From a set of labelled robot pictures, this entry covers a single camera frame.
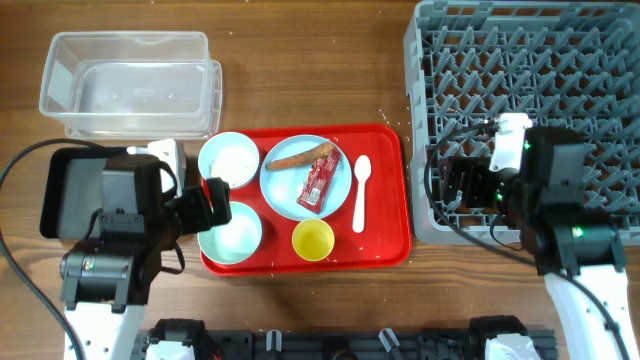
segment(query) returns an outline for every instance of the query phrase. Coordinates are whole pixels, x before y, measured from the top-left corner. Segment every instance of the red snack package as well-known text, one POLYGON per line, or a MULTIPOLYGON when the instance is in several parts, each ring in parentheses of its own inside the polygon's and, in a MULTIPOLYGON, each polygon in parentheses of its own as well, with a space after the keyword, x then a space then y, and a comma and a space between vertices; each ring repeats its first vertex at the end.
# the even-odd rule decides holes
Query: red snack package
POLYGON ((333 174, 335 174, 339 162, 340 151, 335 147, 327 158, 316 160, 311 166, 311 172, 309 172, 297 203, 319 214, 322 211, 324 201, 327 199, 331 179, 333 179, 333 174))

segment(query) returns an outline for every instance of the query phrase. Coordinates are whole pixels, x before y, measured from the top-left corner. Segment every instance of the wooden table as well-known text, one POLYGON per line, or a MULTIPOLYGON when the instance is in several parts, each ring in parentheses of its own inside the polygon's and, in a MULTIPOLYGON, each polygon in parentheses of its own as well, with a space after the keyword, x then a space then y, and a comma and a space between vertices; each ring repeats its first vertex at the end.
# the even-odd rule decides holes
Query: wooden table
MULTIPOLYGON (((64 136, 59 123, 38 112, 42 70, 56 33, 85 30, 203 31, 212 57, 223 65, 222 129, 382 122, 403 139, 408 163, 411 115, 402 37, 414 5, 0 5, 0 166, 31 143, 64 136)), ((188 152, 197 154, 202 143, 189 142, 188 152)), ((68 244, 43 240, 38 231, 54 148, 29 155, 12 171, 0 194, 0 225, 19 263, 60 306, 58 266, 68 244)), ((527 325, 557 329, 566 358, 542 278, 476 247, 415 240, 407 261, 395 268, 221 279, 200 264, 194 237, 181 243, 187 270, 155 280, 145 327, 178 317, 203 319, 211 329, 417 330, 466 327, 475 316, 514 314, 527 325)), ((638 328, 640 248, 626 254, 638 328)), ((177 265, 174 256, 167 254, 165 261, 177 265)), ((0 357, 61 359, 62 350, 61 328, 0 260, 0 357)))

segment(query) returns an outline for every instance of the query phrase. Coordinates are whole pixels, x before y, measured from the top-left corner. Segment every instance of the dish rack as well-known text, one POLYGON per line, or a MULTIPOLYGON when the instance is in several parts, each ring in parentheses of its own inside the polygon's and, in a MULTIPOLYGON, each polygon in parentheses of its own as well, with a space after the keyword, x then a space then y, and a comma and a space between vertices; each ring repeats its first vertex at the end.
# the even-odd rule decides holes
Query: dish rack
MULTIPOLYGON (((424 190, 427 155, 444 136, 502 112, 534 126, 573 129, 585 142, 585 205, 612 214, 625 244, 640 244, 640 6, 627 3, 423 1, 404 36, 406 91, 413 118, 411 184, 416 236, 467 244, 434 218, 424 190)), ((450 141, 438 158, 490 156, 477 133, 450 141)), ((490 209, 440 199, 450 221, 491 243, 490 209)), ((496 237, 518 241, 499 223, 496 237)))

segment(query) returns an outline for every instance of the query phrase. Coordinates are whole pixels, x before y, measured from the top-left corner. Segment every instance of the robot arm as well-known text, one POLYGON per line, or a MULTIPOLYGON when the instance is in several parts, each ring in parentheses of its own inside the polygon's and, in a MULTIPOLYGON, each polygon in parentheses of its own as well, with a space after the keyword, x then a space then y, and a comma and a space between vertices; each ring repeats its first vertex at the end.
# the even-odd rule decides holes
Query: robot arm
MULTIPOLYGON (((176 160, 170 164, 139 150, 126 155, 113 151, 96 153, 95 149, 61 149, 52 158, 52 167, 57 164, 65 169, 61 176, 64 182, 87 188, 73 189, 69 194, 71 191, 65 190, 73 187, 50 176, 47 193, 61 194, 62 200, 59 210, 52 207, 55 213, 43 212, 43 219, 58 219, 53 230, 41 226, 43 235, 64 232, 65 216, 61 214, 65 211, 86 216, 95 210, 86 236, 65 254, 60 265, 65 317, 82 343, 86 359, 130 358, 151 282, 161 271, 181 272, 163 267, 161 252, 175 249, 181 259, 176 243, 179 236, 205 231, 231 219, 228 185, 220 179, 207 180, 209 198, 201 186, 183 189, 184 172, 180 173, 177 161, 182 155, 175 142, 167 145, 170 148, 165 147, 167 151, 161 151, 161 155, 176 160), (74 165, 75 159, 80 162, 74 165), (101 170, 96 162, 104 163, 101 170), (76 165, 81 169, 73 173, 70 169, 76 165), (97 170, 87 177, 91 168, 97 170), (174 169, 180 173, 178 178, 174 169), (76 175, 83 178, 74 180, 76 175), (170 175, 166 176, 170 183, 161 175, 170 175), (92 184, 84 181, 87 178, 98 180, 92 184), (100 204, 98 210, 87 208, 86 204, 96 203, 100 204)), ((76 359, 70 339, 65 339, 65 360, 76 359)), ((193 349, 185 346, 174 346, 174 350, 183 355, 191 351, 191 355, 167 356, 171 352, 167 344, 150 348, 149 358, 153 358, 154 351, 161 351, 162 358, 195 359, 193 349)))
POLYGON ((594 294, 619 327, 629 358, 638 359, 618 230, 604 211, 583 206, 584 140, 568 129, 532 128, 526 114, 502 114, 495 122, 490 163, 442 161, 445 201, 462 188, 468 207, 496 207, 521 230, 522 245, 534 256, 560 315, 571 358, 626 357, 595 303, 554 272, 594 294))

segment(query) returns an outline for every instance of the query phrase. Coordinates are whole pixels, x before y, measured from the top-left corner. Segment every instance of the white spoon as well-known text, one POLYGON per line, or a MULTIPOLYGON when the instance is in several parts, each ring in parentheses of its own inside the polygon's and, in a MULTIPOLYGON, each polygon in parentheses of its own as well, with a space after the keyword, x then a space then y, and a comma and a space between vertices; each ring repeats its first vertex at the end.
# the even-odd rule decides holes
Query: white spoon
POLYGON ((356 197, 356 210, 353 213, 353 231, 361 233, 364 230, 364 184, 371 176, 371 160, 367 155, 361 155, 353 169, 358 179, 358 196, 356 197))

